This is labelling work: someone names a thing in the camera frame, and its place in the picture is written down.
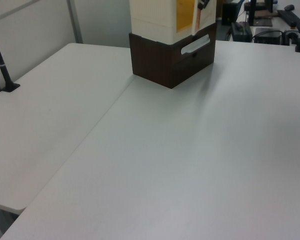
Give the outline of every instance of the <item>white handle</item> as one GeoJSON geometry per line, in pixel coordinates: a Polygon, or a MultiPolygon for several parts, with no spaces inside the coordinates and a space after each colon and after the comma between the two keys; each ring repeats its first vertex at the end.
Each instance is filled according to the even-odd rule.
{"type": "Polygon", "coordinates": [[[185,53],[192,53],[195,50],[198,50],[199,48],[203,47],[204,45],[207,45],[208,43],[210,43],[210,38],[207,34],[199,38],[198,40],[195,40],[194,42],[190,43],[189,45],[183,47],[181,49],[181,54],[183,55],[185,53]]]}

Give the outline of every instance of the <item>drawer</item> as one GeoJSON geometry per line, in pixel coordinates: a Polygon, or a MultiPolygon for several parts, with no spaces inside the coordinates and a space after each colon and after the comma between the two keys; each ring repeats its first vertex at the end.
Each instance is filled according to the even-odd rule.
{"type": "Polygon", "coordinates": [[[130,33],[133,74],[174,88],[214,62],[216,30],[214,23],[172,45],[130,33]]]}

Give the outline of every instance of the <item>wall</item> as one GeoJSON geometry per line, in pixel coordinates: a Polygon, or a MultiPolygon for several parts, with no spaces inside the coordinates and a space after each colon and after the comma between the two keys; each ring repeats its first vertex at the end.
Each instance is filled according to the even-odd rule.
{"type": "Polygon", "coordinates": [[[74,0],[84,44],[129,47],[129,0],[74,0]]]}
{"type": "Polygon", "coordinates": [[[39,0],[0,19],[0,50],[12,81],[68,43],[75,37],[66,0],[39,0]]]}

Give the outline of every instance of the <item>desk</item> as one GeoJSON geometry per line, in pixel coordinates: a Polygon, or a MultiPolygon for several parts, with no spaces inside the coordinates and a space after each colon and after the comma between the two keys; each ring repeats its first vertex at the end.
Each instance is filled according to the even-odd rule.
{"type": "Polygon", "coordinates": [[[133,78],[128,49],[69,44],[0,92],[0,209],[20,214],[133,78]]]}
{"type": "Polygon", "coordinates": [[[300,240],[300,53],[217,41],[174,89],[136,77],[16,239],[300,240]]]}
{"type": "MultiPolygon", "coordinates": [[[[284,10],[284,8],[287,5],[293,4],[295,9],[293,10],[293,13],[296,14],[300,18],[300,0],[299,1],[291,1],[291,0],[279,0],[277,4],[277,9],[278,10],[284,10]]],[[[239,14],[241,14],[244,11],[244,4],[242,4],[241,9],[239,14]]],[[[240,15],[237,19],[237,22],[245,22],[246,20],[246,13],[244,12],[242,15],[240,15]]],[[[290,26],[280,17],[273,17],[272,18],[272,27],[267,27],[267,26],[252,26],[251,31],[252,35],[254,36],[256,33],[256,28],[274,28],[274,29],[279,29],[281,31],[289,31],[291,30],[290,26]]]]}

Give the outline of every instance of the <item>white box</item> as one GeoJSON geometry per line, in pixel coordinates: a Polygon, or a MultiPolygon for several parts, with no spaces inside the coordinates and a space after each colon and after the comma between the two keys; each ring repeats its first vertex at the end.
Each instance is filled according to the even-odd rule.
{"type": "Polygon", "coordinates": [[[129,0],[132,33],[174,44],[216,22],[217,0],[198,11],[198,0],[129,0]],[[200,24],[196,27],[198,13],[200,24]]]}

